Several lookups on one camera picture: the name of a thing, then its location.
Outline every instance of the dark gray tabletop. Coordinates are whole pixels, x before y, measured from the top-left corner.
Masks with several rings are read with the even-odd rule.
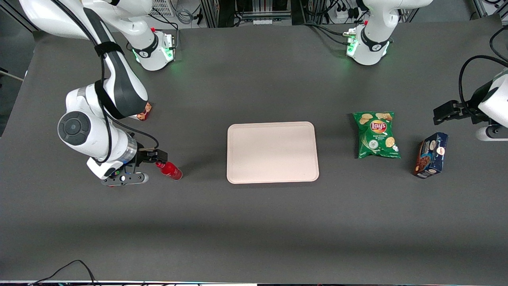
[[[0,139],[0,277],[39,279],[82,259],[99,280],[506,285],[507,145],[476,140],[469,120],[432,123],[499,27],[401,24],[372,67],[303,26],[184,30],[162,71],[128,56],[154,109],[123,122],[155,135],[185,177],[143,165],[148,183],[117,188],[56,133],[67,92],[100,75],[91,43],[38,35]],[[501,68],[472,63],[466,93]],[[365,110],[395,112],[401,160],[356,159],[348,114]],[[230,184],[228,127],[282,121],[314,124],[319,179]],[[436,131],[450,135],[445,170],[420,180],[418,143]],[[57,278],[86,277],[76,266]]]

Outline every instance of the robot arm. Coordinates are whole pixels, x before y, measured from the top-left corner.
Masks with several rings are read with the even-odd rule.
[[[101,18],[79,0],[20,0],[30,20],[43,31],[60,37],[90,40],[94,46],[115,42]],[[131,70],[120,51],[109,51],[104,62],[111,77],[104,81],[104,90],[112,104],[110,112],[117,119],[135,117],[145,110],[148,95],[145,87]],[[95,114],[102,114],[100,106],[92,106]]]
[[[370,10],[368,24],[344,33],[350,45],[346,54],[359,64],[370,66],[386,54],[389,38],[399,22],[397,9],[415,9],[429,5],[432,0],[363,0]]]
[[[141,18],[152,10],[152,0],[121,0],[111,4],[104,0],[82,0],[83,6],[94,10],[103,20],[119,30],[133,48],[136,60],[149,71],[162,69],[174,60],[171,35],[154,31]]]
[[[88,39],[111,71],[111,77],[67,94],[67,112],[58,122],[60,139],[90,156],[87,165],[104,185],[139,184],[148,176],[136,173],[141,162],[166,163],[167,154],[148,151],[108,117],[135,116],[145,110],[147,94],[101,18],[79,0],[20,0],[40,29],[63,37]]]
[[[478,88],[465,104],[451,100],[434,109],[434,124],[471,118],[473,124],[488,122],[476,132],[481,141],[508,141],[508,69]]]

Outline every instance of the green chip bag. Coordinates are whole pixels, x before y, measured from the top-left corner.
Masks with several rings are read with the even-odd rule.
[[[370,111],[353,114],[360,137],[358,159],[369,155],[400,158],[399,148],[392,134],[393,115],[393,112]]]

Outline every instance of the red bottle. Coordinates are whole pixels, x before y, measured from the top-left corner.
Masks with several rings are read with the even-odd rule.
[[[183,174],[182,171],[180,171],[179,168],[177,168],[173,163],[166,162],[155,162],[155,165],[161,169],[161,173],[166,175],[167,177],[170,177],[171,179],[178,181],[182,178]]]

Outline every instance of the blue box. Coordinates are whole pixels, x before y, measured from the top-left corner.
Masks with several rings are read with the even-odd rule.
[[[448,135],[438,132],[420,144],[413,175],[426,179],[443,171]]]

